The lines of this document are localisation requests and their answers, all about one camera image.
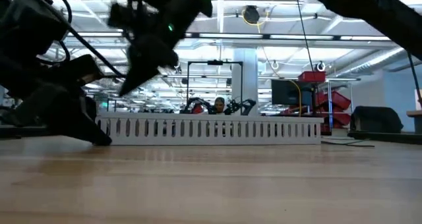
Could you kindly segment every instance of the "white slotted barrier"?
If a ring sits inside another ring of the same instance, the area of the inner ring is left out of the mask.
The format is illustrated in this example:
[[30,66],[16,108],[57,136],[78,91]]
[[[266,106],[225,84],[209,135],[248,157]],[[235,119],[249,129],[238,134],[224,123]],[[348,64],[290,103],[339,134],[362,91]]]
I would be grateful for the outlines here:
[[321,118],[102,113],[113,145],[320,144]]

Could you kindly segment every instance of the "computer monitor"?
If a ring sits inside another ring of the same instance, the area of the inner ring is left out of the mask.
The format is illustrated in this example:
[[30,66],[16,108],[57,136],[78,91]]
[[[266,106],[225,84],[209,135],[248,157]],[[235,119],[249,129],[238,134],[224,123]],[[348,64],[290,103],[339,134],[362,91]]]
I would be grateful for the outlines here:
[[[301,90],[302,105],[312,105],[312,84],[308,82],[295,83]],[[273,105],[299,105],[299,90],[289,80],[271,80]]]

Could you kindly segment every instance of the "wooden floor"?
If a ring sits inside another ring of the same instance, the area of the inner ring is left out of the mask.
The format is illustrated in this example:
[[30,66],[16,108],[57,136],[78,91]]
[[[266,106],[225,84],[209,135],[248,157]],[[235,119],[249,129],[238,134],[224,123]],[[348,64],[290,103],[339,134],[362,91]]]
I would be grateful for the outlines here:
[[0,223],[422,223],[422,146],[0,141]]

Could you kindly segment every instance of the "person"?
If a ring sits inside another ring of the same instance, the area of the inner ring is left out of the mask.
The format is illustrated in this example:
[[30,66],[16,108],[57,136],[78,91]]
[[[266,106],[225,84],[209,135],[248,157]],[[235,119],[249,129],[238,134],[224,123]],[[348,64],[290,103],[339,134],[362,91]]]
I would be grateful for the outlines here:
[[214,107],[216,108],[217,115],[224,115],[225,106],[226,106],[226,101],[222,97],[218,97],[214,101]]

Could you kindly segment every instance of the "metal frame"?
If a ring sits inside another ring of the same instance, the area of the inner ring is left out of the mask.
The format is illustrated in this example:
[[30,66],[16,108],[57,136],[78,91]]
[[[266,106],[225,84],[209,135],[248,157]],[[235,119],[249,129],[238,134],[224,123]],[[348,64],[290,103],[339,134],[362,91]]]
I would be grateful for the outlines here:
[[191,64],[207,64],[207,65],[212,65],[212,66],[221,66],[224,64],[238,64],[240,65],[240,70],[241,70],[241,76],[240,76],[240,84],[241,84],[241,88],[240,88],[240,101],[243,101],[243,61],[188,61],[187,62],[187,84],[186,84],[186,103],[188,103],[189,101],[189,77],[190,77],[190,71],[191,71]]

